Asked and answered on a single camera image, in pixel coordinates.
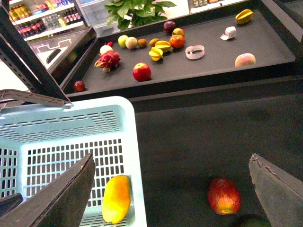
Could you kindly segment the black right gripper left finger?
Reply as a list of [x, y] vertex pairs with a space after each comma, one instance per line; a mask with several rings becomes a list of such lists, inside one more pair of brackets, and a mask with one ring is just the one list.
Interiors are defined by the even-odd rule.
[[78, 227], [90, 196], [95, 162], [88, 154], [0, 219], [2, 227]]

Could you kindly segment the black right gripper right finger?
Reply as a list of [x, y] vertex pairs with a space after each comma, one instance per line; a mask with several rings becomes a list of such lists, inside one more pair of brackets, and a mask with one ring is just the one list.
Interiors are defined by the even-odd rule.
[[249, 171], [258, 200], [273, 227], [303, 225], [303, 183], [254, 153]]

